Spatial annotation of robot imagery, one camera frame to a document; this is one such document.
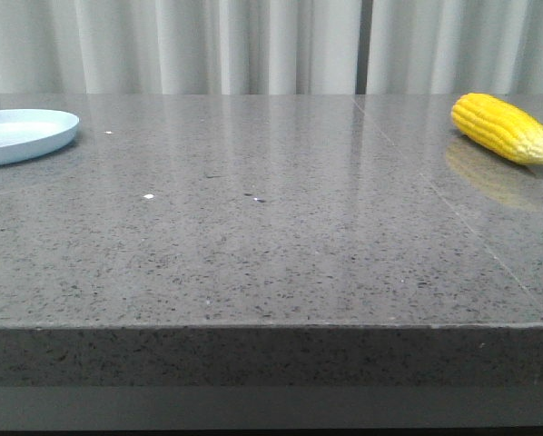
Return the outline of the yellow corn cob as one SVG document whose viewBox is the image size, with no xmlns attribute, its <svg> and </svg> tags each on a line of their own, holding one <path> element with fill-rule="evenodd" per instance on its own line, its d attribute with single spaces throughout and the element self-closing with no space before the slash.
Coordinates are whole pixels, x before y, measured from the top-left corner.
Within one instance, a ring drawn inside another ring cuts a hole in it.
<svg viewBox="0 0 543 436">
<path fill-rule="evenodd" d="M 543 165 L 543 124 L 490 94 L 462 95 L 451 120 L 469 139 L 515 164 Z"/>
</svg>

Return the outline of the light blue round plate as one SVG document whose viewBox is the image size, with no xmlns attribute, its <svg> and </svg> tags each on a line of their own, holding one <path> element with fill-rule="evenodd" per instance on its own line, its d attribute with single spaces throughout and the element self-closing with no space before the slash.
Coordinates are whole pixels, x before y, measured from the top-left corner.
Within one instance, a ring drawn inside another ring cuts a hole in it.
<svg viewBox="0 0 543 436">
<path fill-rule="evenodd" d="M 55 152 L 73 141 L 80 119 L 47 109 L 0 110 L 0 165 Z"/>
</svg>

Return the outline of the white pleated curtain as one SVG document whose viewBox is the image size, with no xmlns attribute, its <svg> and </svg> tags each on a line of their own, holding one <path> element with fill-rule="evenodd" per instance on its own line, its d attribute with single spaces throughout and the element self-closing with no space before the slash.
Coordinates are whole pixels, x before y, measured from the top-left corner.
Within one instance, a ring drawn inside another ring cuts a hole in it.
<svg viewBox="0 0 543 436">
<path fill-rule="evenodd" d="M 543 1 L 0 1 L 0 94 L 543 94 Z"/>
</svg>

